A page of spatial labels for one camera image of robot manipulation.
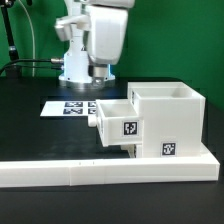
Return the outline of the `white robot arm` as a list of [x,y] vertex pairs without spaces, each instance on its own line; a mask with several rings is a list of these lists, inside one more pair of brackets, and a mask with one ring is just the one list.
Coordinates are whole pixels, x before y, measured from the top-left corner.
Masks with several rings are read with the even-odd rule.
[[135,0],[64,0],[68,15],[58,18],[56,33],[69,42],[64,54],[64,86],[100,88],[112,84],[111,66],[120,59]]

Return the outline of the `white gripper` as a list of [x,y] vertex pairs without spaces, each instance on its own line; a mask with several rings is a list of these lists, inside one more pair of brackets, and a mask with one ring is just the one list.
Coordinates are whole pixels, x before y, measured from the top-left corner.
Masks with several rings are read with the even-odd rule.
[[[118,8],[91,6],[89,18],[87,52],[91,60],[97,64],[117,64],[122,52],[128,12]],[[103,86],[106,74],[106,67],[88,67],[93,86]]]

